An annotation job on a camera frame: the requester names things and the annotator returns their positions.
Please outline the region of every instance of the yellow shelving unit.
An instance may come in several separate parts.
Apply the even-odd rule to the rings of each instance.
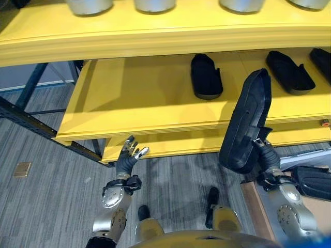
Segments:
[[[304,63],[317,85],[293,96],[273,78],[270,141],[330,140],[318,120],[331,116],[331,86],[305,48],[330,47],[330,37],[331,4],[307,11],[267,0],[259,13],[240,15],[217,0],[177,0],[173,10],[151,15],[133,0],[114,0],[109,11],[82,18],[64,2],[31,0],[0,32],[0,66],[95,59],[80,74],[55,140],[108,138],[107,162],[132,134],[151,147],[148,157],[218,151],[245,78],[267,68],[270,49]],[[212,101],[192,90],[190,62],[201,52],[221,69],[224,92]]]
[[[269,50],[208,54],[221,70],[224,92],[211,101],[192,89],[194,54],[89,61],[83,68],[56,140],[68,142],[123,135],[150,135],[226,127],[246,77],[267,67]],[[303,96],[286,93],[272,79],[267,124],[331,116],[331,86],[308,59],[311,49],[280,50],[304,63],[316,88]]]
[[[330,46],[331,4],[307,11],[268,0],[257,14],[230,13],[217,0],[177,0],[160,15],[133,0],[77,17],[55,0],[31,2],[0,33],[0,66],[51,61]]]
[[[330,128],[321,128],[318,121],[282,123],[268,125],[274,131],[268,140],[274,146],[302,144],[330,140]],[[165,157],[201,152],[219,151],[226,128],[196,130],[177,133],[139,135],[140,147],[148,146],[151,151],[146,158]],[[127,136],[107,139],[102,162],[116,161]]]

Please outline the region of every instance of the black metal rack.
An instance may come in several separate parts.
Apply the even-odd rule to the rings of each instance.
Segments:
[[[65,108],[61,108],[57,110],[37,111],[31,113],[25,111],[25,108],[37,86],[37,83],[39,82],[42,74],[44,73],[47,64],[48,63],[37,64],[36,68],[29,77],[22,93],[20,94],[15,104],[12,104],[3,97],[0,97],[0,118],[9,119],[14,123],[52,142],[55,142],[71,151],[74,151],[88,159],[98,162],[101,165],[104,165],[106,167],[113,167],[113,163],[109,163],[109,164],[100,163],[102,155],[98,140],[96,139],[92,140],[93,148],[95,151],[91,151],[74,141],[71,142],[71,145],[65,146],[53,139],[56,137],[57,131],[55,131],[53,128],[49,127],[45,123],[41,122],[37,118],[33,117],[33,115],[64,112],[66,110]],[[69,68],[73,78],[73,84],[75,85],[79,75],[77,70],[81,70],[82,61],[81,60],[69,61]]]

